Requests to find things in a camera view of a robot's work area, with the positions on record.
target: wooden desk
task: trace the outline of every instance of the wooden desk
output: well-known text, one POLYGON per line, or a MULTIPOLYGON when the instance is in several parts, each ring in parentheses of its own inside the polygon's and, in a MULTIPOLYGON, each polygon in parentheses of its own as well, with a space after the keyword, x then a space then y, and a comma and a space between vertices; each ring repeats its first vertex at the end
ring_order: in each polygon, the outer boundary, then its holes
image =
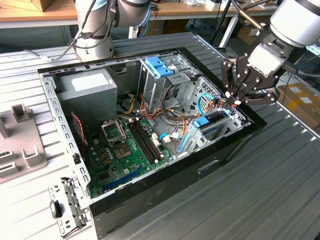
MULTIPOLYGON (((218 7, 210 10, 206 8, 204 4, 200 4, 200 6, 188 6, 184 2, 160 2, 157 6, 157 20, 216 18, 219 10, 218 7)), ((73 0, 55 0, 45 12, 31 11, 5 5, 0 5, 0 7, 0 29, 78 24, 77 11, 73 0)), ((274 11, 275 10, 264 10, 257 6, 248 12, 252 16, 267 16, 272 15, 274 11)), ((238 22, 238 12, 234 7, 228 11, 226 16, 232 17, 232 19, 226 29, 220 47, 225 47, 238 22)), ((154 18, 154 13, 152 13, 150 20, 154 18)), ((130 38, 135 36, 134 32, 135 29, 131 27, 129 33, 130 38)))

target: aluminum table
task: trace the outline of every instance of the aluminum table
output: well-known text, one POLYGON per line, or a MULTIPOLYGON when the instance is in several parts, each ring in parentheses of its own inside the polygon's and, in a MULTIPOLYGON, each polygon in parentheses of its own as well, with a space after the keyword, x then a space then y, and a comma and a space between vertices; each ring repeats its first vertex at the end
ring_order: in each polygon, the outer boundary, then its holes
MULTIPOLYGON (((221 77, 222 55, 192 33, 117 40, 114 46, 119 55, 186 47, 221 77)), ((56 57, 64 49, 37 52, 56 57)), ((0 111, 21 103, 31 108, 48 158, 46 167, 0 185, 1 239, 60 239, 47 187, 72 171, 37 69, 76 62, 73 50, 56 63, 26 52, 0 54, 0 111)), ((320 231, 319 136, 278 104, 253 109, 268 125, 234 160, 105 239, 313 240, 320 231)), ((70 239, 94 240, 95 229, 88 224, 70 239)))

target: red cable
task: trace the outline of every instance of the red cable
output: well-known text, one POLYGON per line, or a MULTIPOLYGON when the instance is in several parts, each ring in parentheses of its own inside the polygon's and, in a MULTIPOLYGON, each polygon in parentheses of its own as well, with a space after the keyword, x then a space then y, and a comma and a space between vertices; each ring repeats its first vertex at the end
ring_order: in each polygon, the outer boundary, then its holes
POLYGON ((75 114, 71 113, 71 116, 73 116, 77 120, 79 125, 80 125, 81 135, 82 135, 83 152, 85 152, 85 147, 86 147, 86 145, 85 145, 85 134, 84 134, 84 129, 82 127, 81 121, 75 114))

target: ram slot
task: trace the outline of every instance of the ram slot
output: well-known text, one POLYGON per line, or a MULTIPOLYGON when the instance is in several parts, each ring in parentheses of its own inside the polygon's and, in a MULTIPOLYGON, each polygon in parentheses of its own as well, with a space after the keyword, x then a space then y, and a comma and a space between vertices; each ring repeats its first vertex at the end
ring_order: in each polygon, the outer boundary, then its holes
POLYGON ((141 126, 140 123, 137 124, 136 129, 138 130, 139 134, 141 136, 144 136, 143 139, 145 140, 146 144, 148 145, 148 148, 150 149, 154 159, 160 160, 160 154, 158 150, 156 149, 155 145, 152 143, 146 132, 144 131, 143 127, 141 126))
POLYGON ((149 163, 153 163, 155 159, 151 155, 151 153, 148 150, 147 145, 145 142, 142 140, 142 138, 139 136, 139 133, 136 131, 135 127, 133 125, 128 125, 128 128, 130 132, 132 133, 133 137, 139 144, 140 148, 142 149, 143 153, 145 154, 146 158, 148 159, 149 163))
POLYGON ((129 125, 129 130, 132 132, 134 138, 137 140, 139 146, 141 147, 151 164, 153 164, 155 160, 161 159, 158 150, 153 145, 139 122, 129 125))

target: expansion slot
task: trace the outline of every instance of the expansion slot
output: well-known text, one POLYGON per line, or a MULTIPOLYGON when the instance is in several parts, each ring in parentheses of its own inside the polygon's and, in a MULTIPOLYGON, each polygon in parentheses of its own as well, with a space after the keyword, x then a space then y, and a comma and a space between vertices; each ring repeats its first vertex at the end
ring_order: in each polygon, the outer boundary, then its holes
POLYGON ((131 173, 129 173, 129 174, 121 177, 121 178, 118 179, 118 180, 115 180, 115 181, 113 181, 113 182, 110 182, 110 183, 107 183, 107 184, 103 185, 103 186, 102 186, 102 190, 103 190, 103 191, 106 191, 106 190, 108 190, 108 189, 112 189, 113 187, 115 187, 115 186, 117 186, 117 185, 123 184, 123 183, 125 183, 125 182, 133 179, 134 177, 138 176, 139 172, 140 172, 141 170, 143 170, 143 169, 144 169, 144 167, 140 167, 140 168, 138 168, 137 170, 135 170, 135 171, 133 171, 133 172, 131 172, 131 173))

